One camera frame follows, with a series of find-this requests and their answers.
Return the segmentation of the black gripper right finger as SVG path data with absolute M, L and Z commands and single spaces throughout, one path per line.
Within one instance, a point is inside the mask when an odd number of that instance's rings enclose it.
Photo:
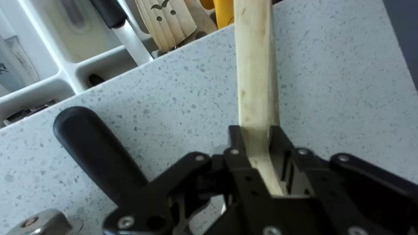
M 328 160 L 270 128 L 270 159 L 286 194 L 307 195 L 325 228 L 348 235 L 416 235 L 418 185 L 348 152 Z

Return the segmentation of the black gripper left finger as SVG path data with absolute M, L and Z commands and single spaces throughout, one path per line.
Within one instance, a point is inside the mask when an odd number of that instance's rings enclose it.
M 215 195 L 224 199 L 226 211 L 203 235 L 262 235 L 270 195 L 247 159 L 241 128 L 231 125 L 228 135 L 231 146 L 223 152 L 192 151 L 129 192 L 124 205 L 104 219 L 104 235 L 187 235 L 190 220 Z

